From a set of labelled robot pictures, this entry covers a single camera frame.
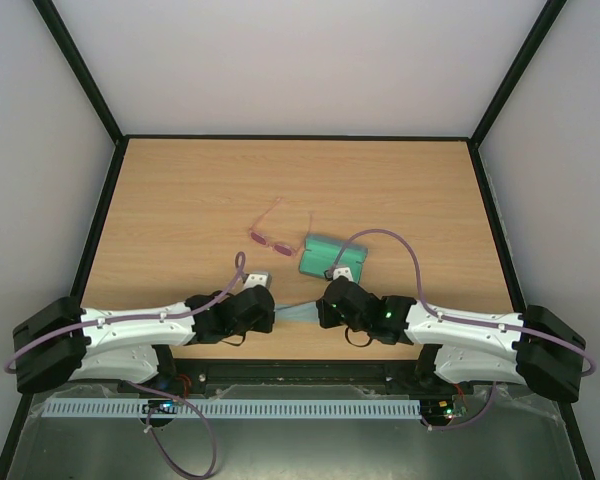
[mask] black frame edge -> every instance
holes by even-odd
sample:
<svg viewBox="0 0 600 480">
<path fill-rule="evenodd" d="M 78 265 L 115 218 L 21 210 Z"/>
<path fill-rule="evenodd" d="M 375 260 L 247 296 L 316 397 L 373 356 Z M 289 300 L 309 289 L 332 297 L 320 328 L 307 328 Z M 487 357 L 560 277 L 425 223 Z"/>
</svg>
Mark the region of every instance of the black frame edge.
<svg viewBox="0 0 600 480">
<path fill-rule="evenodd" d="M 20 434 L 27 421 L 32 401 L 33 395 L 22 395 L 20 397 L 20 403 L 18 403 L 16 414 L 13 417 L 11 428 L 7 434 L 7 440 L 4 442 L 4 447 L 2 447 L 2 453 L 0 454 L 0 480 L 7 478 L 7 475 L 9 475 L 11 463 L 13 462 L 13 457 L 15 457 L 18 442 L 20 441 Z"/>
<path fill-rule="evenodd" d="M 98 206 L 96 207 L 96 211 L 91 222 L 91 227 L 89 228 L 87 241 L 85 242 L 84 250 L 82 251 L 82 257 L 80 258 L 80 263 L 78 264 L 78 270 L 76 272 L 70 293 L 72 297 L 77 297 L 80 299 L 80 301 L 82 301 L 82 297 L 84 296 L 84 292 L 87 288 L 87 281 L 89 280 L 91 267 L 93 266 L 93 261 L 96 257 L 98 243 L 100 242 L 100 236 L 102 235 L 102 230 L 104 229 L 104 223 L 107 219 L 107 214 L 109 213 L 109 205 L 111 205 L 113 192 L 115 191 L 116 184 L 118 183 L 120 169 L 122 168 L 122 162 L 124 160 L 124 155 L 127 151 L 128 144 L 129 139 L 127 137 L 123 137 L 122 140 L 116 145 L 111 158 L 111 164 L 109 165 L 109 170 L 107 171 L 107 176 L 102 186 L 102 192 L 100 193 Z"/>
<path fill-rule="evenodd" d="M 487 110 L 484 112 L 482 119 L 478 123 L 473 135 L 471 143 L 480 146 L 484 141 L 489 130 L 495 123 L 500 111 L 511 96 L 511 93 L 516 88 L 520 78 L 531 63 L 534 55 L 540 48 L 542 41 L 549 33 L 551 26 L 562 11 L 562 7 L 567 3 L 567 0 L 547 0 L 542 11 L 538 15 L 533 27 L 529 31 L 527 38 L 520 47 L 513 63 L 509 67 L 506 75 L 502 79 L 498 90 L 489 103 Z"/>
<path fill-rule="evenodd" d="M 38 9 L 44 23 L 47 25 L 49 32 L 53 35 L 64 58 L 69 63 L 71 70 L 73 70 L 78 82 L 80 82 L 80 85 L 91 102 L 91 105 L 93 105 L 96 114 L 100 117 L 100 121 L 107 130 L 107 133 L 109 133 L 111 140 L 113 140 L 113 143 L 115 144 L 122 141 L 122 131 L 120 130 L 120 127 L 118 127 L 115 118 L 113 118 L 113 114 L 111 113 L 111 110 L 109 110 L 107 102 L 105 102 L 102 93 L 100 93 L 98 85 L 96 85 L 91 72 L 87 68 L 87 64 L 84 62 L 82 55 L 80 55 L 78 47 L 71 38 L 69 30 L 64 24 L 62 17 L 60 17 L 53 1 L 33 0 L 33 3 Z"/>
<path fill-rule="evenodd" d="M 509 297 L 511 298 L 511 305 L 516 312 L 524 312 L 526 309 L 526 303 L 524 296 L 522 295 L 522 289 L 520 288 L 520 282 L 513 266 L 513 260 L 511 258 L 511 252 L 509 251 L 509 245 L 507 244 L 504 231 L 502 229 L 502 223 L 498 211 L 496 210 L 495 202 L 493 200 L 493 194 L 491 193 L 491 186 L 487 178 L 486 171 L 484 169 L 484 163 L 480 156 L 479 145 L 473 142 L 467 144 L 469 149 L 469 155 L 471 157 L 471 163 L 473 164 L 473 170 L 476 174 L 476 180 L 478 182 L 478 188 L 480 189 L 480 195 L 482 196 L 482 202 L 484 203 L 484 209 L 487 213 L 487 219 L 489 221 L 489 227 L 491 228 L 491 234 L 493 235 L 493 241 L 498 252 L 498 258 L 500 259 L 500 266 L 502 267 L 502 273 L 504 280 L 507 284 L 507 290 L 509 291 Z M 560 415 L 565 422 L 565 428 L 567 430 L 567 436 L 571 443 L 571 449 L 573 450 L 580 476 L 583 480 L 595 480 L 595 474 L 593 467 L 591 466 L 591 460 L 587 453 L 586 446 L 580 433 L 580 427 L 576 416 L 573 412 L 573 408 L 569 403 L 558 403 L 560 409 Z"/>
<path fill-rule="evenodd" d="M 498 259 L 500 260 L 504 281 L 507 284 L 507 290 L 509 291 L 509 297 L 511 298 L 511 305 L 516 312 L 524 312 L 526 304 L 522 295 L 522 289 L 520 288 L 520 283 L 518 282 L 518 277 L 513 266 L 509 245 L 507 244 L 507 239 L 504 235 L 502 224 L 500 223 L 500 217 L 493 200 L 491 186 L 489 185 L 489 180 L 484 169 L 484 164 L 482 163 L 482 158 L 480 157 L 478 146 L 468 143 L 467 148 L 469 149 L 471 164 L 473 165 L 473 171 L 475 172 L 478 188 L 480 189 L 480 196 L 482 197 L 484 210 L 487 214 L 489 227 L 491 228 L 493 242 L 495 243 L 496 251 L 498 252 Z"/>
<path fill-rule="evenodd" d="M 357 142 L 467 142 L 468 137 L 400 135 L 252 135 L 252 134 L 131 134 L 130 139 L 156 140 L 329 140 Z"/>
</svg>

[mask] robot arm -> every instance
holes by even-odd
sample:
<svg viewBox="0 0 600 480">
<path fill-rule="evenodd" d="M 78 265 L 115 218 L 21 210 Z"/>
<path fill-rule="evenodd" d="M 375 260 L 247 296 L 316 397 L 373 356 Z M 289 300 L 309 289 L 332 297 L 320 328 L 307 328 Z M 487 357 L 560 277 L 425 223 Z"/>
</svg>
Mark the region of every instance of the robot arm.
<svg viewBox="0 0 600 480">
<path fill-rule="evenodd" d="M 481 314 L 432 305 L 427 309 L 410 297 L 377 298 L 346 270 L 334 271 L 334 280 L 316 302 L 322 328 L 345 325 L 384 344 L 424 345 L 416 369 L 423 383 L 431 381 L 427 376 L 455 384 L 510 382 L 555 401 L 578 400 L 583 358 L 518 331 L 539 330 L 584 349 L 584 339 L 549 310 L 530 306 L 524 313 Z M 447 321 L 449 317 L 481 325 Z"/>
<path fill-rule="evenodd" d="M 270 281 L 266 272 L 249 274 L 240 293 L 196 314 L 217 293 L 129 311 L 82 309 L 77 299 L 61 298 L 14 329 L 15 349 L 58 329 L 85 326 L 20 356 L 16 360 L 18 391 L 37 393 L 74 380 L 144 383 L 171 363 L 167 346 L 218 343 L 248 331 L 270 333 L 275 320 Z"/>
</svg>

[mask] white slotted rail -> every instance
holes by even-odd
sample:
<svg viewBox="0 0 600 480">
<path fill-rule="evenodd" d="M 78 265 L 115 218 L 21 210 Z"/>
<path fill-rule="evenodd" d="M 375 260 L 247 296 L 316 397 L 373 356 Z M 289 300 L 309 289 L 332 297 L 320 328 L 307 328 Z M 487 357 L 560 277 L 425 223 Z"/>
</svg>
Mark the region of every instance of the white slotted rail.
<svg viewBox="0 0 600 480">
<path fill-rule="evenodd" d="M 190 400 L 207 418 L 420 419 L 417 400 Z M 190 408 L 164 399 L 52 398 L 43 417 L 138 418 L 149 409 L 161 418 L 197 418 Z"/>
</svg>

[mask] black clamp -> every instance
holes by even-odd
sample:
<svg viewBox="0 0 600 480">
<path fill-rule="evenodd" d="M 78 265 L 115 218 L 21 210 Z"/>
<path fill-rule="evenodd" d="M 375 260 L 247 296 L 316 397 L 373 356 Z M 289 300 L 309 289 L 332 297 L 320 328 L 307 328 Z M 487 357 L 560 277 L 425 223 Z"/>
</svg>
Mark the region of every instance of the black clamp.
<svg viewBox="0 0 600 480">
<path fill-rule="evenodd" d="M 75 297 L 56 300 L 13 329 L 14 350 L 54 330 L 80 323 L 83 313 Z M 52 338 L 22 355 L 15 367 L 18 392 L 40 393 L 65 383 L 80 368 L 90 341 L 78 329 Z"/>
<path fill-rule="evenodd" d="M 411 297 L 391 295 L 378 299 L 360 285 L 338 277 L 316 302 L 322 328 L 346 325 L 354 332 L 366 332 L 371 340 L 386 345 L 413 342 L 405 334 L 409 309 L 416 304 Z"/>
<path fill-rule="evenodd" d="M 194 310 L 215 295 L 194 295 L 185 301 L 185 305 Z M 269 290 L 256 285 L 196 314 L 194 320 L 192 344 L 218 343 L 234 335 L 244 339 L 249 331 L 271 333 L 275 322 L 275 301 Z"/>
<path fill-rule="evenodd" d="M 553 335 L 582 350 L 586 347 L 584 338 L 544 307 L 529 305 L 522 320 L 527 328 Z M 513 348 L 518 352 L 516 371 L 531 390 L 556 402 L 578 401 L 584 363 L 579 354 L 526 333 Z"/>
</svg>

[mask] green case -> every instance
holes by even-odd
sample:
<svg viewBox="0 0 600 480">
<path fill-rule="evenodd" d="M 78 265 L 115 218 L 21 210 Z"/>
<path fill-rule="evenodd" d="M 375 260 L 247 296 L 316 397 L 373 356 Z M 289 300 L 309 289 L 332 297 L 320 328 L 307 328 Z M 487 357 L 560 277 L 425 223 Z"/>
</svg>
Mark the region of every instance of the green case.
<svg viewBox="0 0 600 480">
<path fill-rule="evenodd" d="M 300 273 L 324 278 L 325 270 L 333 265 L 342 245 L 344 245 L 343 241 L 325 235 L 307 235 L 304 242 L 305 250 L 300 260 Z M 346 265 L 351 269 L 356 283 L 360 283 L 362 265 L 367 258 L 367 253 L 366 247 L 351 244 L 338 262 L 338 264 Z"/>
</svg>

